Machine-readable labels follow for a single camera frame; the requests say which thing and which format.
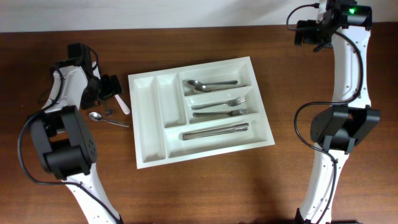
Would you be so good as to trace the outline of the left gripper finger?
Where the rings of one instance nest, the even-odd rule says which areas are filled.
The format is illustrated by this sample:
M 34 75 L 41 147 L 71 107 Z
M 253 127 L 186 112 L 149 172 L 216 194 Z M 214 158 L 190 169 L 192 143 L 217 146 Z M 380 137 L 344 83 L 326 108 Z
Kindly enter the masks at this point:
M 114 96 L 113 83 L 109 75 L 102 75 L 100 79 L 100 89 L 98 92 L 98 98 L 101 100 L 107 100 Z
M 117 75 L 111 75 L 110 82 L 111 82 L 111 86 L 112 86 L 114 95 L 123 94 L 123 88 L 119 82 Z

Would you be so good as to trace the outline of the pink plastic knife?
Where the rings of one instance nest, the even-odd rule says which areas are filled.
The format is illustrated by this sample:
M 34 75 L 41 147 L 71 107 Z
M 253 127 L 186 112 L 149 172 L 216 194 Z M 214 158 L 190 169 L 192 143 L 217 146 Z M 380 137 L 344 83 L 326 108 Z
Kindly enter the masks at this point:
M 100 80 L 102 75 L 100 74 L 100 69 L 99 69 L 98 64 L 97 64 L 96 62 L 93 62 L 93 63 L 92 63 L 92 66 L 93 66 L 93 73 L 94 73 L 94 76 L 97 77 L 97 78 L 99 78 L 99 80 Z M 121 98 L 121 95 L 122 95 L 122 94 L 114 95 L 113 97 L 115 97 L 116 101 L 119 103 L 119 105 L 120 105 L 120 107 L 121 107 L 121 109 L 122 109 L 122 112 L 123 112 L 124 114 L 130 114 L 130 113 L 131 113 L 131 110 L 130 110 L 130 108 L 128 107 L 128 105 L 125 103 L 125 101 Z

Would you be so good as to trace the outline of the large silver spoon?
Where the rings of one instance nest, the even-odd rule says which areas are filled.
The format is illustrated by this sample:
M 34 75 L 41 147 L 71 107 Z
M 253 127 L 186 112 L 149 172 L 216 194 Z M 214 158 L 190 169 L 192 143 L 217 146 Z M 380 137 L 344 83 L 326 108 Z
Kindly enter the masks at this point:
M 246 87 L 245 85 L 238 85 L 238 86 L 230 86 L 230 87 L 224 87 L 224 88 L 210 88 L 208 86 L 202 85 L 202 86 L 196 86 L 193 91 L 195 93 L 211 93 L 215 91 L 221 91 L 221 90 L 230 90 L 234 88 L 241 88 L 241 87 Z
M 238 84 L 237 80 L 230 80 L 230 81 L 225 81 L 225 82 L 210 82 L 210 83 L 202 83 L 199 82 L 198 80 L 184 80 L 183 81 L 185 85 L 190 85 L 190 86 L 207 86 L 207 85 L 235 85 Z

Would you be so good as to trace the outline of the white plastic cutlery tray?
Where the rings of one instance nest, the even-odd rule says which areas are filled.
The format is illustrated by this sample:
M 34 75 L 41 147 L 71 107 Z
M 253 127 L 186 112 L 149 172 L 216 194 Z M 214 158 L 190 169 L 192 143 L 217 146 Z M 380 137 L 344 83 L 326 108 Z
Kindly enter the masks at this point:
M 202 83 L 237 80 L 235 85 L 207 85 L 224 88 L 211 93 L 195 93 L 184 80 Z M 249 57 L 177 67 L 128 76 L 137 168 L 198 159 L 275 143 L 261 93 Z M 202 110 L 192 106 L 219 103 L 244 96 L 238 106 L 219 105 Z M 204 116 L 193 113 L 249 110 L 241 116 Z M 248 123 L 247 131 L 182 140 L 183 133 L 225 128 Z

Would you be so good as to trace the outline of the silver fork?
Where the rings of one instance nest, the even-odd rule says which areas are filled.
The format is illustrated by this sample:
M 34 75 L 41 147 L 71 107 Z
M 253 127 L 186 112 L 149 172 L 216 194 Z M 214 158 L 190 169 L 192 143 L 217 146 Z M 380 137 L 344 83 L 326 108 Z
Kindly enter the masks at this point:
M 221 116 L 221 115 L 233 117 L 233 116 L 241 116 L 241 115 L 245 115 L 245 114 L 249 114 L 249 110 L 232 110 L 232 111 L 219 111 L 219 112 L 206 112 L 206 113 L 196 112 L 196 113 L 193 113 L 192 116 L 194 118 L 199 118 L 199 117 L 204 117 L 204 116 Z
M 210 103 L 210 104 L 206 104 L 206 105 L 192 106 L 191 109 L 192 110 L 202 110 L 205 108 L 210 108 L 210 107 L 219 106 L 219 105 L 238 106 L 238 105 L 244 103 L 245 101 L 246 101 L 246 98 L 244 96 L 242 96 L 242 97 L 238 97 L 238 98 L 235 98 L 232 100 L 223 101 L 223 102 L 219 102 L 219 103 Z

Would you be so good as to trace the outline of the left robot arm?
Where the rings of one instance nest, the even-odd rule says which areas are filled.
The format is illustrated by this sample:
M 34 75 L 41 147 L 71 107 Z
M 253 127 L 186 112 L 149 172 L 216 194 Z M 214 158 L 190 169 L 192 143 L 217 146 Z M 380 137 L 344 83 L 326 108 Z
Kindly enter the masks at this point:
M 97 106 L 101 92 L 98 61 L 89 46 L 67 47 L 68 57 L 51 69 L 53 86 L 43 108 L 25 125 L 44 171 L 64 185 L 88 223 L 122 223 L 98 177 L 97 147 L 80 110 Z

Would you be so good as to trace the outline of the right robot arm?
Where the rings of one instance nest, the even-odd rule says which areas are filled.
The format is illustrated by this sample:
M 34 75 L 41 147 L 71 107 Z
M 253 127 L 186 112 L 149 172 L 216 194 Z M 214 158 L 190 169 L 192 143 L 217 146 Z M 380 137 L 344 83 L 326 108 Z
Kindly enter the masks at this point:
M 366 79 L 368 42 L 373 26 L 372 9 L 356 1 L 319 1 L 315 20 L 300 20 L 295 44 L 314 44 L 315 51 L 334 52 L 333 98 L 311 123 L 315 151 L 312 175 L 295 223 L 332 223 L 331 208 L 341 171 L 349 155 L 379 123 L 381 113 L 371 107 Z

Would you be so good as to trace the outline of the small silver teaspoon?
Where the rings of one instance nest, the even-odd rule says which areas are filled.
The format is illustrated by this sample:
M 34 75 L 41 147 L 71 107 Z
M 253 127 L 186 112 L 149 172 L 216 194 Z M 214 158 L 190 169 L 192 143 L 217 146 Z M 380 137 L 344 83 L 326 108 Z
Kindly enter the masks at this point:
M 93 121 L 105 121 L 105 122 L 110 123 L 110 124 L 115 124 L 115 125 L 122 126 L 122 127 L 126 127 L 126 128 L 129 127 L 128 124 L 121 123 L 121 122 L 119 122 L 119 121 L 113 121 L 113 120 L 110 120 L 110 119 L 105 119 L 105 118 L 102 117 L 101 114 L 99 114 L 99 113 L 97 113 L 97 112 L 90 112 L 90 113 L 89 113 L 89 117 L 90 117 Z

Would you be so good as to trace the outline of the small dark teaspoon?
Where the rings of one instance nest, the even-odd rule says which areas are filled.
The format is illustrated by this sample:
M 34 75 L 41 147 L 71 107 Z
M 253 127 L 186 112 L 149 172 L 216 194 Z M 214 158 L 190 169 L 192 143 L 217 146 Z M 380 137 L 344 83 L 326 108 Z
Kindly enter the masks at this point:
M 104 104 L 104 113 L 106 116 L 111 116 L 113 114 L 112 109 L 108 106 L 107 102 L 105 100 L 102 101 Z

